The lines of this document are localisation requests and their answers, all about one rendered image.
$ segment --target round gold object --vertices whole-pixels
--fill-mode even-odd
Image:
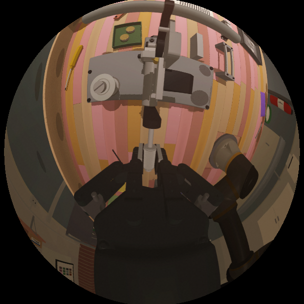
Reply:
[[[135,27],[134,26],[128,26],[125,31],[128,33],[128,34],[131,34],[131,33],[134,33],[135,32]]]
[[[126,42],[129,40],[129,35],[128,34],[123,34],[120,36],[120,41]]]

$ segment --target purple object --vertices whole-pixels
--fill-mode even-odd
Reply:
[[[260,93],[260,116],[265,117],[266,108],[265,108],[265,93]]]

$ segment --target green tray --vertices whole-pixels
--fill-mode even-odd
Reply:
[[[122,42],[120,36],[122,34],[127,34],[126,29],[128,27],[135,27],[135,31],[129,35],[129,40],[126,42]],[[113,40],[112,40],[112,48],[124,48],[131,46],[138,46],[142,44],[142,23],[141,22],[130,22],[124,23],[114,26],[113,30]]]

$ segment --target striped wooden tabletop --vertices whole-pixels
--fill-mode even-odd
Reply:
[[[158,34],[161,20],[161,14],[154,12],[127,13],[119,20],[114,20],[114,17],[115,15],[109,16],[89,24],[79,20],[66,45],[61,88],[59,88],[62,120],[68,150],[73,159],[73,170],[77,171],[82,185],[109,164],[117,161],[112,150],[125,164],[131,160],[134,147],[138,147],[139,143],[148,142],[148,129],[143,127],[141,100],[87,102],[90,58],[107,53],[143,50],[145,37]],[[215,12],[213,17],[219,21],[225,19]],[[199,61],[212,66],[215,72],[225,70],[224,53],[215,48],[216,44],[223,42],[220,33],[190,19],[174,15],[171,19],[175,20],[175,30],[181,33],[181,56],[190,58],[190,38],[200,33],[203,36],[204,57]],[[142,45],[113,49],[114,26],[131,22],[141,22]],[[233,30],[238,32],[237,26],[232,22],[231,25]],[[223,134],[234,135],[241,152],[251,161],[265,119],[265,113],[261,113],[261,101],[265,100],[263,96],[267,92],[267,74],[261,49],[263,65],[259,66],[240,43],[235,44],[230,40],[226,43],[233,47],[235,82],[224,81],[214,73],[208,110],[159,101],[157,110],[161,116],[161,128],[154,131],[154,143],[160,144],[166,150],[168,159],[173,165],[187,164],[212,185],[225,176],[224,172],[212,168],[209,163],[209,156],[216,139]],[[70,62],[79,45],[82,45],[83,49],[71,72],[68,88],[65,90]],[[230,65],[228,60],[228,71],[231,70]],[[51,128],[51,124],[50,121],[46,124],[50,135],[56,132],[56,128]],[[58,167],[62,168],[64,178],[64,171],[68,170],[68,168],[63,169],[65,166],[58,161]],[[143,185],[153,187],[156,178],[154,170],[150,173],[144,171]],[[80,186],[72,185],[75,182],[69,181],[67,177],[65,180],[74,194],[75,189]]]

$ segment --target screwdriver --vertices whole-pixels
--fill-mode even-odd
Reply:
[[[67,81],[66,81],[64,90],[67,89],[68,81],[69,81],[69,78],[70,78],[70,75],[71,75],[71,70],[75,66],[76,61],[77,61],[77,59],[79,57],[79,54],[82,51],[83,47],[84,47],[83,45],[78,46],[78,48],[77,48],[77,50],[76,50],[76,52],[74,54],[74,57],[72,58],[72,61],[71,61],[70,65],[69,65],[70,70],[69,70],[69,73],[68,73],[68,77],[67,77]]]

